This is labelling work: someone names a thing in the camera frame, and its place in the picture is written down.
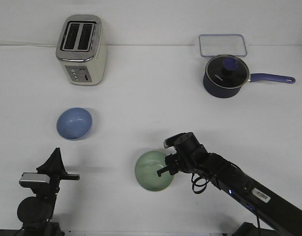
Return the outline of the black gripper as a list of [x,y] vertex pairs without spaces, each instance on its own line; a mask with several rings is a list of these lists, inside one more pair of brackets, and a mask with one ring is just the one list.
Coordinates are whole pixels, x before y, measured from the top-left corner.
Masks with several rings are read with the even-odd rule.
[[57,194],[60,191],[59,185],[62,180],[80,180],[79,174],[69,174],[66,172],[59,147],[56,147],[47,161],[40,167],[37,167],[36,170],[38,174],[50,175],[50,182],[44,189],[45,194]]
[[157,170],[159,177],[168,172],[170,175],[175,175],[178,172],[186,174],[190,173],[190,157],[182,153],[170,154],[165,157],[166,166]]

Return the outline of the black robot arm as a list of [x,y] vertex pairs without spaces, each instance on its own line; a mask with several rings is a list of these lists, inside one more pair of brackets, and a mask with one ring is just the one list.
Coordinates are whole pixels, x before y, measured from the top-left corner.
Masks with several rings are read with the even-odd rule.
[[270,229],[243,223],[235,236],[302,236],[302,210],[246,175],[237,165],[208,152],[192,132],[180,133],[164,140],[164,147],[174,147],[175,154],[165,157],[166,166],[157,171],[175,175],[192,174],[192,190],[202,193],[208,183],[224,191],[263,221]]
[[34,196],[22,200],[17,209],[25,236],[63,236],[58,222],[52,222],[57,194],[62,180],[79,180],[80,175],[66,172],[60,148],[35,173],[24,172],[19,180],[23,188],[32,190]]

